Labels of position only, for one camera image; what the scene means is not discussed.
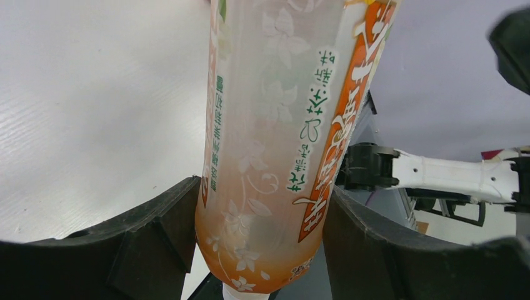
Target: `black plastic part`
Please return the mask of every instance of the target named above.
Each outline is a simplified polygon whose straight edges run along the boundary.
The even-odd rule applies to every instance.
[[[374,104],[374,98],[372,97],[372,92],[370,90],[368,90],[368,93],[366,93],[365,106],[370,106],[370,110],[372,111],[373,115],[378,114],[378,110],[376,109],[376,105]]]
[[[431,214],[436,214],[438,216],[442,216],[442,217],[445,217],[445,218],[453,219],[455,221],[468,223],[470,225],[475,225],[475,226],[478,226],[478,227],[483,227],[484,226],[484,221],[486,220],[486,203],[480,202],[480,203],[477,204],[478,207],[479,207],[479,216],[478,216],[477,220],[473,220],[473,219],[468,219],[466,217],[457,216],[454,213],[454,208],[451,205],[452,202],[454,202],[454,201],[447,201],[447,204],[448,204],[447,208],[448,208],[448,211],[449,211],[449,215],[448,216],[445,216],[443,214],[443,212],[437,211],[436,209],[422,209],[422,211],[425,211],[425,212],[431,213]]]
[[[336,184],[347,190],[375,191],[399,184],[392,177],[392,160],[399,157],[393,148],[362,142],[349,146]]]
[[[530,7],[508,14],[492,30],[489,42],[497,54],[499,73],[530,95]]]
[[[416,198],[416,205],[414,205],[415,211],[428,211],[434,208],[436,205],[436,199],[431,198]]]
[[[278,293],[272,293],[269,300],[275,300]],[[223,300],[223,283],[209,273],[188,300]]]
[[[324,225],[333,300],[528,299],[530,241],[460,246],[402,227],[335,188]]]
[[[199,177],[66,239],[0,242],[0,299],[180,299]]]
[[[405,189],[410,198],[446,199],[463,203],[469,203],[470,196],[457,192],[433,191],[430,189]]]
[[[530,213],[530,156],[520,156],[507,159],[513,161],[512,171],[517,172],[519,178],[519,192],[512,194],[515,204],[508,205],[504,211],[510,213]]]

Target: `white table surface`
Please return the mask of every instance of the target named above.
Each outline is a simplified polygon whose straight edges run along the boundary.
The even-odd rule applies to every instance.
[[[530,144],[486,40],[520,4],[404,0],[372,84],[386,144]],[[201,174],[208,23],[205,0],[0,0],[0,239],[63,238]],[[196,252],[183,299],[207,273]]]

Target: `white bottle cap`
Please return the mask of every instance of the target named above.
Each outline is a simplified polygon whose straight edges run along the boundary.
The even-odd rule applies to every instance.
[[[268,300],[270,294],[253,294],[250,292],[238,292],[227,284],[222,284],[222,297],[224,300]]]

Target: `orange label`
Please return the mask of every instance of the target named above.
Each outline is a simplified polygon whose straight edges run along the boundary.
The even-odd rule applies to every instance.
[[[368,6],[364,21],[352,29],[357,39],[342,93],[331,123],[324,154],[309,199],[298,242],[303,241],[324,219],[324,213],[333,191],[336,174],[341,165],[356,116],[364,104],[368,78],[379,46],[390,27],[396,3],[373,2]]]

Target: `white flower print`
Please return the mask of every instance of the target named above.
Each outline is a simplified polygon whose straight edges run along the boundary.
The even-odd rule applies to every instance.
[[[265,146],[255,139],[246,139],[241,136],[233,136],[234,151],[232,156],[238,160],[239,172],[245,173],[250,166],[257,171],[267,169],[269,166],[263,162],[261,156],[265,152]]]
[[[232,279],[232,283],[236,286],[237,290],[240,292],[252,291],[252,288],[256,286],[253,283],[247,283],[247,279],[239,277],[239,280]]]
[[[238,248],[234,250],[234,254],[238,259],[237,271],[243,271],[249,268],[250,271],[254,272],[254,261],[259,258],[259,253],[248,251],[247,248]]]
[[[292,54],[300,54],[310,48],[304,39],[293,36],[293,17],[284,8],[280,10],[276,20],[263,13],[262,28],[263,33],[269,37],[267,50],[270,54],[277,54],[288,69],[292,68]]]
[[[263,271],[261,271],[261,277],[265,280],[271,280],[271,276]]]
[[[238,207],[232,199],[228,203],[228,212],[222,212],[224,220],[227,224],[227,229],[231,234],[240,232],[244,236],[248,236],[250,233],[250,223],[252,221],[252,216],[248,214],[240,214]]]
[[[279,81],[273,82],[267,89],[262,85],[264,101],[260,104],[260,112],[267,117],[267,121],[275,124],[278,119],[282,122],[291,122],[293,117],[289,112],[289,105],[296,101],[298,86],[284,91]]]
[[[289,5],[291,5],[291,7],[294,8],[294,10],[296,10],[299,13],[301,12],[310,13],[315,8],[317,8],[320,4],[322,4],[323,1],[324,0],[288,0],[287,3],[289,3]],[[296,4],[300,2],[306,3],[305,7],[299,6],[298,4]]]
[[[217,252],[217,250],[219,250],[219,240],[220,239],[221,238],[218,237],[218,236],[208,237],[208,238],[206,238],[206,244],[212,245],[212,248],[213,248],[214,252]]]
[[[250,209],[252,209],[252,212],[258,216],[270,217],[273,215],[271,210],[265,204],[259,202],[256,199],[248,199],[248,204]]]

